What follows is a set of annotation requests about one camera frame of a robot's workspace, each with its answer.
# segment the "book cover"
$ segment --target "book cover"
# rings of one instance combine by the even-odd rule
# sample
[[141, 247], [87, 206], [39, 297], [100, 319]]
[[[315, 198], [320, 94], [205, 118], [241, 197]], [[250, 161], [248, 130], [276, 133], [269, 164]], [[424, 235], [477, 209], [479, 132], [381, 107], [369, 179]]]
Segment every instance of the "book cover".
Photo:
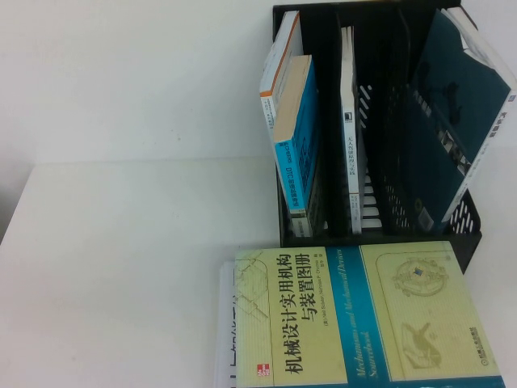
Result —
[[237, 387], [504, 387], [449, 242], [237, 256]]
[[275, 43], [264, 63], [263, 76], [260, 80], [260, 99], [267, 130], [272, 141], [276, 113], [288, 75], [288, 66], [292, 57], [303, 55], [301, 40], [300, 14], [289, 11], [284, 14]]
[[436, 11], [407, 96], [401, 175], [426, 232], [448, 224], [515, 105], [515, 77], [458, 25]]
[[294, 57], [275, 123], [274, 144], [280, 180], [297, 237], [314, 235], [321, 218], [314, 211], [321, 208], [317, 174], [319, 123], [312, 57]]
[[355, 83], [354, 28], [342, 32], [341, 104], [343, 126], [343, 155], [347, 167], [348, 208], [353, 234], [362, 232], [364, 177], [366, 152], [360, 128], [359, 100]]

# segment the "white table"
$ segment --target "white table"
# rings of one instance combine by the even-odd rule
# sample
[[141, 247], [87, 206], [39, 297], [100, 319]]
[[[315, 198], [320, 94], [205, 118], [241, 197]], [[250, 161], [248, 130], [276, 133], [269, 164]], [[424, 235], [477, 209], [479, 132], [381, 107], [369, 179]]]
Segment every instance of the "white table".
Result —
[[[516, 165], [492, 149], [482, 166], [467, 272], [508, 387]], [[0, 246], [0, 386], [212, 386], [218, 269], [278, 235], [271, 160], [37, 167]]]

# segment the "blue book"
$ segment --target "blue book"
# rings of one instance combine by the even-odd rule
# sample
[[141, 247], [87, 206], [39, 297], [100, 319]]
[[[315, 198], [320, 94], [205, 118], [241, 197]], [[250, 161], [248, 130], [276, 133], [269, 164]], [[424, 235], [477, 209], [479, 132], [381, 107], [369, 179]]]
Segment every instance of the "blue book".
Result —
[[462, 9], [436, 11], [408, 91], [401, 155], [420, 230], [439, 233], [450, 222], [516, 90], [515, 76]]
[[317, 173], [320, 119], [312, 57], [294, 57], [273, 131], [276, 161], [297, 237], [312, 237], [321, 224]]

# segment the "book title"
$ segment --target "book title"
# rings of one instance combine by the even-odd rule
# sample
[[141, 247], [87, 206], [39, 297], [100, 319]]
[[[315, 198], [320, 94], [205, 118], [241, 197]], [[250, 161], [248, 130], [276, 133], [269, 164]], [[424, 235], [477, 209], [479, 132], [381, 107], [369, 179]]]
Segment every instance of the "book title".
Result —
[[309, 255], [279, 255], [276, 259], [282, 309], [282, 340], [285, 372], [303, 372], [303, 344], [299, 319], [314, 322], [318, 311], [314, 294], [313, 267]]
[[501, 128], [502, 123], [506, 119], [506, 115], [508, 112], [501, 112], [498, 116], [498, 119], [495, 121], [495, 125], [490, 131], [490, 137], [495, 137], [497, 135], [499, 128]]
[[[288, 164], [292, 164], [292, 154], [291, 154], [291, 147], [289, 146], [289, 143], [287, 141], [280, 143], [280, 147], [283, 147], [285, 149], [285, 157], [287, 159]], [[300, 206], [300, 199], [298, 198], [298, 193], [296, 192], [296, 184], [294, 180], [294, 171], [292, 170], [292, 167], [286, 167], [285, 172], [287, 173], [288, 177], [288, 193], [291, 195], [292, 204], [294, 207]]]
[[355, 142], [352, 137], [349, 137], [347, 141], [347, 154], [348, 174], [355, 175]]
[[[338, 250], [338, 273], [343, 281], [343, 292], [345, 297], [345, 313], [350, 321], [352, 338], [354, 340], [354, 362], [355, 372], [358, 377], [377, 377], [377, 365], [373, 356], [372, 340], [369, 331], [359, 331], [355, 320], [354, 306], [352, 304], [350, 284], [348, 282], [347, 270], [343, 259], [343, 251]], [[364, 353], [367, 355], [368, 370], [364, 361]]]

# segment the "book illustration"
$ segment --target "book illustration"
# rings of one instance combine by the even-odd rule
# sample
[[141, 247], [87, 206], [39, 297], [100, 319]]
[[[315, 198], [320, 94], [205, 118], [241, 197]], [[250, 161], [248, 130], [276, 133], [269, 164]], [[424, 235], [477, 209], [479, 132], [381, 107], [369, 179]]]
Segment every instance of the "book illustration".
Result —
[[252, 255], [256, 257], [246, 257], [247, 265], [237, 275], [236, 281], [242, 285], [239, 288], [242, 291], [236, 295], [236, 303], [241, 311], [262, 322], [269, 318], [269, 312], [260, 309], [257, 300], [267, 293], [267, 269], [257, 260], [260, 254], [254, 252]]
[[447, 278], [445, 268], [434, 260], [410, 258], [397, 268], [393, 282], [408, 297], [430, 297], [445, 287]]
[[408, 323], [402, 324], [402, 350], [413, 369], [439, 368], [442, 362], [442, 355], [427, 338], [430, 326], [430, 323], [426, 323], [416, 330]]
[[[431, 64], [423, 61], [417, 70], [417, 90], [415, 97], [418, 104], [422, 106], [427, 117], [433, 120], [433, 127], [438, 141], [443, 146], [451, 160], [454, 162], [458, 170], [463, 176], [469, 173], [472, 163], [464, 156], [461, 144], [456, 141], [456, 131], [454, 128], [461, 124], [462, 105], [458, 104], [458, 92], [460, 85], [454, 81], [444, 87], [431, 87], [428, 82], [428, 76], [431, 72]], [[448, 107], [448, 115], [444, 115], [435, 103], [436, 94], [446, 99]]]

